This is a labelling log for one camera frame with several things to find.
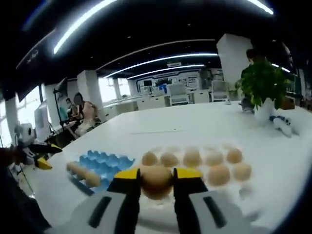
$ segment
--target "tabletop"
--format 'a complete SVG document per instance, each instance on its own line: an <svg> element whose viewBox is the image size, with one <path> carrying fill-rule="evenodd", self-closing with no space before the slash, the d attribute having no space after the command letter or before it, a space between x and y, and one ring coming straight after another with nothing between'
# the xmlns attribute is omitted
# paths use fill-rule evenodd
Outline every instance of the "tabletop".
<svg viewBox="0 0 312 234"><path fill-rule="evenodd" d="M52 226L69 220L88 196L68 178L66 163L88 150L128 155L140 161L151 148L175 145L238 145L252 165L254 196L244 201L233 192L233 202L244 214L259 209L254 225L274 229L297 201L310 169L312 115L300 107L278 110L292 119L298 135L285 137L271 125L259 125L237 102L203 103L121 114L70 143L49 159L52 170L34 170L29 181L41 211ZM144 233L137 227L136 233Z"/></svg>

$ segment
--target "egg carton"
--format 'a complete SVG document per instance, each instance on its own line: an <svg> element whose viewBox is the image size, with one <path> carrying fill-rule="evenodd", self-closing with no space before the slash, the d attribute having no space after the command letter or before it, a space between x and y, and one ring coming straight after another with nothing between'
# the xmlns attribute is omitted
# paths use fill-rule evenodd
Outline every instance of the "egg carton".
<svg viewBox="0 0 312 234"><path fill-rule="evenodd" d="M81 155L79 161L76 162L79 166L86 168L90 172L100 176L100 186L88 188L86 186L86 180L78 180L77 175L71 176L83 187L93 193L97 193L103 190L107 190L110 182L113 180L114 176L120 172L129 169L135 159L130 159L126 155L116 155L107 152L91 151L89 150L87 154Z"/></svg>

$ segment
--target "white flower pot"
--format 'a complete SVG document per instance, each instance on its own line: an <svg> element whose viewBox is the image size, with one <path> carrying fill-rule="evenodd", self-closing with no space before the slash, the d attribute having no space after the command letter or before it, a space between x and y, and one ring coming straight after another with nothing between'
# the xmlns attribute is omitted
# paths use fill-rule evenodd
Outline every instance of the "white flower pot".
<svg viewBox="0 0 312 234"><path fill-rule="evenodd" d="M274 101L272 101L270 98L267 98L265 102L262 104L262 106L258 106L254 110L254 116L255 118L261 122L266 123L269 122L269 117L274 114Z"/></svg>

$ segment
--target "office desk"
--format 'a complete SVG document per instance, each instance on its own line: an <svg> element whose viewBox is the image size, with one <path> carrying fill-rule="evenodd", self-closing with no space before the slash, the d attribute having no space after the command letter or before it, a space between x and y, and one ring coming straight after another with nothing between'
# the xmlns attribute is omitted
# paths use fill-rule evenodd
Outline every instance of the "office desk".
<svg viewBox="0 0 312 234"><path fill-rule="evenodd" d="M278 114L291 117L299 136L285 137L271 123L259 125L253 115L244 114L238 102L174 106L121 114L75 140L50 160L52 170L31 171L28 180L36 193L43 215L51 225L69 220L74 208L87 198L68 178L66 163L78 160L88 150L106 151L137 158L157 146L238 145L244 160L253 167L247 183L253 196L239 198L240 183L226 191L244 214L259 209L254 224L274 229L288 214L305 185L311 165L312 116L302 108ZM164 210L156 210L158 218ZM151 234L138 226L136 233Z"/></svg>

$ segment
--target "led light strip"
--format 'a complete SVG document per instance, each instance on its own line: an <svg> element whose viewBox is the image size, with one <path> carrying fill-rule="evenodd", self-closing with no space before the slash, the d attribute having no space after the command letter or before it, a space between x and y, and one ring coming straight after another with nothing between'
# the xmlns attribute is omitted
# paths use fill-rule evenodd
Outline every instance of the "led light strip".
<svg viewBox="0 0 312 234"><path fill-rule="evenodd" d="M108 77L111 77L112 75L115 75L115 74L117 74L117 73L120 73L120 72L129 70L129 69L134 68L134 67L139 67L139 66L142 66L142 65L145 65L145 64L148 64L148 63L152 63L152 62L157 62L157 61L162 61L162 60L167 60L167 59L176 59L176 58L186 58L186 57L212 57L212 56L218 56L218 54L214 54L214 53L198 53L198 54L176 55L176 56L170 56L170 57L165 57L165 58L158 58L158 59L154 59L154 60L151 60L151 61L139 63L139 64L133 65L133 66L131 66L131 67L126 67L126 68L121 69L121 70L119 70L119 71L113 72L113 73L111 73L111 74L109 74L109 75L107 75L107 76L104 76L103 78L108 78Z"/></svg>
<svg viewBox="0 0 312 234"><path fill-rule="evenodd" d="M103 9L105 6L113 3L117 0L104 0L101 1L99 4L92 7L89 11L84 13L64 34L64 36L58 41L57 45L54 47L54 54L56 54L60 47L67 41L67 39L72 35L74 31L76 31L87 19L89 19L92 15L94 15L99 10Z"/></svg>
<svg viewBox="0 0 312 234"><path fill-rule="evenodd" d="M286 69L285 67L281 67L283 71L290 73L290 70Z"/></svg>
<svg viewBox="0 0 312 234"><path fill-rule="evenodd" d="M171 67L171 68L166 68L166 69L160 69L160 70L156 70L156 71L152 71L152 72L147 72L147 73L143 73L140 75L136 75L133 77L129 77L128 79L133 79L135 77L140 77L140 76L144 76L144 75L148 75L151 73L156 73L156 72L163 72L163 71L168 71L168 70L173 70L173 69L178 69L178 68L187 68L187 67L203 67L205 66L204 64L195 64L195 65L187 65L187 66L179 66L179 67Z"/></svg>
<svg viewBox="0 0 312 234"><path fill-rule="evenodd" d="M274 12L268 8L266 5L264 5L263 3L259 2L258 0L247 0L251 3L253 3L254 5L256 5L257 7L260 7L261 9L265 10L266 12L268 12L270 15L273 15Z"/></svg>

